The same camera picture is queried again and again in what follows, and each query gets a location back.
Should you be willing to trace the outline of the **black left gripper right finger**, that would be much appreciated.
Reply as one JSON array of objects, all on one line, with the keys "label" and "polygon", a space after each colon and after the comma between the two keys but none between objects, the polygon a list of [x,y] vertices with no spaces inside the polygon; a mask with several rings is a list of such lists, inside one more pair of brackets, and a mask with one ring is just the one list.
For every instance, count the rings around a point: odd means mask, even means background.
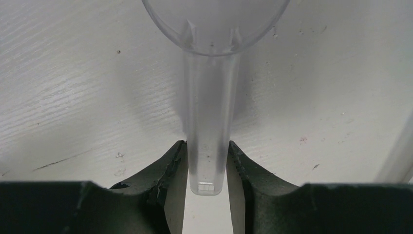
[{"label": "black left gripper right finger", "polygon": [[382,183],[289,183],[231,141],[226,163],[236,234],[410,234],[413,187]]}]

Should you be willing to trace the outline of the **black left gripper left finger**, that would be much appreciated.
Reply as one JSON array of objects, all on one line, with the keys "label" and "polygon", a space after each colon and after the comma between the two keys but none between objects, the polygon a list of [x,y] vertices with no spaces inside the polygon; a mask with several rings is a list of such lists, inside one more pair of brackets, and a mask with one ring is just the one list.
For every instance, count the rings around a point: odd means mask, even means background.
[{"label": "black left gripper left finger", "polygon": [[180,234],[187,144],[110,188],[91,181],[3,181],[3,234]]}]

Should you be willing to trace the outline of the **translucent plastic scoop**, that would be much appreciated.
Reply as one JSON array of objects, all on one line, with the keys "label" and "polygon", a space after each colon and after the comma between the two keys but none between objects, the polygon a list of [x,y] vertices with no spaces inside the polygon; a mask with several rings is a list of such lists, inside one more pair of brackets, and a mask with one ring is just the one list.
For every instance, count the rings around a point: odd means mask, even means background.
[{"label": "translucent plastic scoop", "polygon": [[221,192],[243,50],[280,19],[286,0],[145,0],[160,31],[184,52],[190,189]]}]

